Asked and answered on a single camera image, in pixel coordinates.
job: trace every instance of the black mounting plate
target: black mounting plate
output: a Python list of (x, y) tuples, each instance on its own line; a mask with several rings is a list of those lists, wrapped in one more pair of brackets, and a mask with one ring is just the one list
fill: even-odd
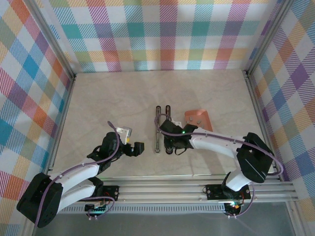
[[(251, 199), (251, 193), (249, 191), (248, 185), (243, 186), (239, 192), (239, 195), (233, 200)], [(226, 195), (224, 195), (221, 184), (208, 184), (205, 187), (205, 193), (207, 194), (207, 200), (230, 200)]]
[[(119, 195), (119, 186), (117, 185), (111, 185), (111, 186), (102, 186), (102, 192), (104, 193), (103, 196), (110, 196), (115, 201), (118, 200), (118, 195)], [(96, 200), (83, 200), (84, 202), (95, 202)], [(105, 211), (107, 211), (107, 205), (103, 205), (100, 207), (95, 208), (93, 204), (86, 204), (84, 207), (84, 211), (90, 211), (90, 216), (99, 216), (103, 214)]]

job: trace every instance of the wire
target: wire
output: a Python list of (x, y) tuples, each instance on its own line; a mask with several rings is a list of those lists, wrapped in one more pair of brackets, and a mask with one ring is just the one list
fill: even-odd
[(185, 151), (187, 151), (187, 148), (185, 148), (184, 151), (182, 151), (181, 153), (177, 154), (177, 150), (178, 148), (175, 149), (175, 155), (179, 156), (179, 155), (182, 155)]
[[(107, 123), (108, 123), (108, 125), (115, 131), (116, 139), (117, 139), (116, 149), (115, 149), (115, 151), (114, 151), (109, 157), (105, 158), (104, 160), (86, 163), (86, 164), (88, 164), (88, 165), (93, 165), (93, 164), (102, 163), (102, 162), (105, 162), (105, 161), (111, 159), (111, 158), (116, 154), (116, 152), (117, 152), (118, 149), (119, 149), (119, 135), (118, 135), (118, 133), (117, 133), (117, 130), (116, 130), (116, 128), (114, 127), (114, 125), (113, 125), (110, 121), (108, 121)], [(42, 211), (42, 209), (43, 209), (44, 200), (45, 200), (45, 198), (46, 198), (46, 195), (47, 195), (47, 193), (48, 193), (49, 188), (50, 188), (58, 179), (62, 178), (64, 175), (68, 174), (69, 172), (71, 172), (71, 171), (73, 171), (73, 170), (76, 170), (76, 169), (78, 169), (78, 168), (81, 168), (82, 166), (84, 166), (84, 163), (79, 164), (79, 165), (76, 165), (76, 166), (74, 166), (74, 167), (71, 167), (70, 169), (68, 169), (68, 170), (66, 170), (66, 171), (64, 171), (64, 172), (62, 172), (60, 175), (58, 175), (56, 178), (54, 178), (54, 179), (48, 184), (48, 186), (46, 187), (46, 189), (45, 189), (45, 191), (44, 191), (44, 193), (43, 193), (43, 196), (41, 197), (40, 203), (39, 203), (38, 212), (37, 212), (37, 217), (36, 217), (36, 221), (35, 221), (35, 227), (38, 226), (38, 222), (39, 222), (39, 219), (40, 219), (40, 214), (41, 214), (41, 211)], [(111, 198), (111, 197), (105, 197), (105, 196), (104, 196), (104, 197), (94, 197), (93, 199), (96, 199), (96, 198)]]
[(255, 189), (254, 189), (254, 184), (253, 184), (253, 182), (252, 182), (252, 199), (251, 199), (250, 203), (248, 204), (247, 208), (246, 208), (243, 212), (241, 212), (240, 214), (238, 214), (238, 215), (232, 215), (232, 214), (229, 214), (229, 215), (230, 215), (230, 216), (235, 216), (235, 217), (239, 217), (239, 216), (241, 216), (241, 215), (244, 215), (244, 214), (250, 209), (250, 207), (252, 206), (252, 203), (253, 203), (253, 201), (254, 201), (254, 198), (255, 198)]
[[(115, 199), (112, 198), (112, 197), (107, 197), (107, 196), (102, 196), (102, 197), (89, 197), (89, 198), (84, 198), (82, 200), (95, 200), (95, 199), (110, 199), (113, 201), (113, 204), (111, 205), (111, 207), (106, 211), (104, 212), (103, 214), (99, 215), (99, 216), (95, 216), (95, 220), (97, 220), (98, 218), (101, 218), (103, 217), (106, 213), (108, 213), (111, 209), (113, 209), (114, 207), (114, 204), (115, 204)], [(91, 215), (90, 215), (90, 212), (91, 210), (88, 210), (88, 217), (89, 217), (89, 220), (91, 220)]]
[(116, 159), (112, 160), (112, 163), (115, 162), (115, 161), (117, 161), (118, 159), (119, 159), (119, 158), (116, 158)]
[(244, 141), (241, 141), (241, 140), (236, 140), (236, 139), (233, 139), (233, 138), (229, 138), (229, 137), (225, 137), (225, 136), (222, 136), (222, 135), (219, 135), (219, 134), (214, 134), (214, 133), (184, 133), (184, 134), (172, 134), (172, 133), (168, 133), (168, 132), (165, 132), (163, 130), (160, 129), (160, 127), (158, 126), (158, 119), (160, 118), (160, 116), (166, 116), (167, 118), (170, 118), (172, 119), (169, 115), (167, 114), (158, 114), (154, 120), (154, 123), (156, 125), (156, 128), (158, 129), (158, 131), (160, 131), (162, 134), (165, 134), (165, 135), (168, 135), (168, 136), (173, 136), (173, 137), (181, 137), (181, 136), (185, 136), (185, 135), (202, 135), (202, 136), (210, 136), (210, 137), (214, 137), (214, 138), (217, 138), (217, 139), (222, 139), (222, 140), (226, 140), (226, 141), (231, 141), (231, 142), (234, 142), (234, 143), (239, 143), (239, 144), (244, 144), (244, 145), (247, 145), (251, 148), (254, 148), (262, 153), (264, 153), (265, 155), (269, 156), (271, 159), (273, 159), (277, 165), (279, 166), (280, 170), (276, 173), (271, 173), (271, 174), (267, 174), (269, 176), (276, 176), (276, 175), (281, 175), (284, 171), (284, 167), (282, 165), (282, 163), (276, 158), (274, 157), (271, 153), (267, 152), (266, 150), (254, 145), (254, 144), (251, 144), (251, 143), (248, 143), (248, 142), (244, 142)]
[[(105, 192), (105, 194), (106, 194), (108, 197), (110, 197), (110, 195), (109, 195), (108, 192)], [(105, 199), (104, 199), (104, 201), (105, 201)], [(105, 203), (106, 203), (106, 201), (105, 201)], [(106, 204), (109, 204), (109, 203), (110, 203), (110, 200), (109, 200), (108, 203), (106, 203)]]

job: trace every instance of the colorful checkered pattern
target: colorful checkered pattern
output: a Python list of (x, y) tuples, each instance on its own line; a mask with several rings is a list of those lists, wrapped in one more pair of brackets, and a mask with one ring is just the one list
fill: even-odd
[(0, 0), (0, 235), (17, 235), (15, 209), (41, 172), (70, 80), (22, 0)]
[(276, 154), (315, 235), (315, 0), (296, 0), (254, 73)]
[(280, 9), (280, 7), (281, 7), (281, 3), (282, 3), (283, 1), (284, 1), (284, 0), (277, 0), (276, 4), (275, 4), (275, 6), (274, 6), (274, 9), (272, 10), (272, 12), (271, 12), (271, 14), (270, 14), (270, 16), (269, 16), (269, 18), (268, 18), (268, 21), (267, 21), (266, 25), (264, 26), (264, 29), (262, 30), (262, 32), (261, 32), (261, 34), (260, 34), (260, 36), (259, 36), (258, 41), (256, 42), (256, 45), (255, 45), (255, 47), (254, 47), (254, 49), (253, 49), (253, 51), (252, 51), (252, 53), (251, 53), (251, 56), (250, 56), (249, 60), (248, 60), (247, 63), (246, 63), (245, 68), (242, 68), (242, 69), (248, 70), (249, 67), (251, 66), (252, 61), (253, 61), (253, 59), (256, 57), (256, 53), (257, 53), (258, 49), (261, 47), (263, 41), (265, 40), (266, 34), (267, 34), (268, 31), (270, 30), (271, 25), (272, 25), (274, 19), (276, 18), (277, 13), (279, 12), (279, 9)]
[[(39, 1), (42, 12), (54, 22)], [(240, 68), (268, 0), (50, 0), (83, 72)]]

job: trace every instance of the purple cable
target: purple cable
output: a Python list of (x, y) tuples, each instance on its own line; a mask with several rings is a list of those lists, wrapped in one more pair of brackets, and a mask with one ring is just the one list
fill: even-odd
[(255, 197), (255, 189), (254, 189), (254, 184), (252, 183), (252, 199), (251, 199), (249, 205), (247, 206), (247, 208), (246, 208), (242, 213), (240, 213), (240, 214), (238, 214), (238, 215), (235, 215), (235, 216), (232, 215), (232, 214), (230, 214), (230, 216), (239, 217), (239, 216), (241, 216), (241, 215), (244, 215), (244, 214), (251, 208), (252, 203), (253, 203), (253, 201), (254, 201), (254, 197)]
[[(104, 160), (95, 161), (95, 162), (90, 162), (90, 163), (86, 163), (86, 164), (93, 165), (93, 164), (98, 164), (98, 163), (102, 163), (102, 162), (104, 162), (104, 161), (107, 161), (107, 160), (113, 158), (113, 156), (114, 156), (114, 155), (116, 154), (116, 152), (118, 151), (118, 148), (119, 148), (119, 135), (118, 135), (117, 130), (116, 130), (116, 128), (114, 127), (114, 125), (113, 125), (110, 121), (108, 121), (107, 123), (108, 123), (108, 125), (109, 125), (111, 128), (114, 129), (115, 134), (116, 134), (117, 145), (116, 145), (115, 151), (114, 151), (109, 157), (105, 158)], [(78, 169), (78, 168), (80, 168), (80, 167), (82, 167), (82, 166), (84, 166), (84, 164), (79, 164), (79, 165), (77, 165), (77, 166), (71, 167), (70, 169), (68, 169), (68, 170), (66, 170), (66, 171), (64, 171), (64, 172), (62, 172), (60, 175), (58, 175), (56, 178), (54, 178), (54, 179), (48, 184), (48, 186), (46, 187), (46, 189), (45, 189), (45, 191), (44, 191), (44, 193), (43, 193), (43, 196), (42, 196), (42, 198), (41, 198), (41, 200), (40, 200), (40, 203), (39, 203), (39, 208), (38, 208), (37, 217), (36, 217), (36, 221), (35, 221), (35, 227), (38, 226), (38, 222), (39, 222), (39, 219), (40, 219), (40, 214), (41, 214), (41, 211), (42, 211), (42, 208), (43, 208), (44, 200), (45, 200), (45, 198), (46, 198), (46, 195), (47, 195), (48, 190), (49, 190), (49, 188), (51, 187), (51, 185), (53, 185), (58, 179), (62, 178), (62, 176), (66, 175), (66, 174), (68, 174), (69, 172), (71, 172), (71, 171), (73, 171), (73, 170), (76, 170), (76, 169)]]
[(217, 134), (207, 134), (207, 133), (185, 133), (185, 134), (172, 134), (172, 133), (168, 133), (168, 132), (165, 132), (163, 130), (160, 129), (160, 127), (158, 126), (158, 118), (160, 116), (166, 116), (168, 118), (170, 118), (172, 120), (172, 118), (167, 115), (167, 114), (159, 114), (156, 116), (155, 120), (154, 120), (154, 123), (156, 125), (156, 128), (162, 133), (162, 134), (165, 134), (165, 135), (168, 135), (168, 136), (173, 136), (173, 137), (180, 137), (180, 136), (185, 136), (185, 135), (202, 135), (202, 136), (209, 136), (209, 137), (214, 137), (214, 138), (217, 138), (217, 139), (222, 139), (222, 140), (227, 140), (227, 141), (231, 141), (231, 142), (234, 142), (234, 143), (239, 143), (239, 144), (244, 144), (244, 145), (247, 145), (251, 148), (254, 148), (262, 153), (264, 153), (265, 155), (269, 156), (271, 159), (273, 159), (277, 165), (279, 166), (280, 168), (280, 171), (279, 172), (276, 172), (276, 173), (271, 173), (271, 174), (267, 174), (268, 176), (276, 176), (276, 175), (281, 175), (284, 171), (284, 168), (283, 168), (283, 165), (282, 163), (276, 159), (271, 153), (267, 152), (266, 150), (254, 145), (254, 144), (250, 144), (250, 143), (247, 143), (247, 142), (244, 142), (244, 141), (241, 141), (241, 140), (235, 140), (233, 138), (228, 138), (228, 137), (224, 137), (224, 136), (221, 136), (221, 135), (217, 135)]
[[(94, 199), (110, 199), (110, 200), (113, 201), (113, 204), (111, 205), (111, 207), (110, 207), (106, 212), (104, 212), (104, 213), (102, 213), (101, 215), (97, 216), (97, 218), (103, 217), (107, 212), (109, 212), (109, 211), (114, 207), (114, 204), (115, 204), (115, 199), (112, 198), (112, 197), (107, 197), (107, 196), (104, 196), (104, 197), (90, 197), (90, 198), (84, 198), (84, 199), (82, 199), (82, 200), (94, 200)], [(88, 217), (89, 217), (89, 219), (91, 219), (90, 211), (91, 211), (91, 210), (88, 211)]]

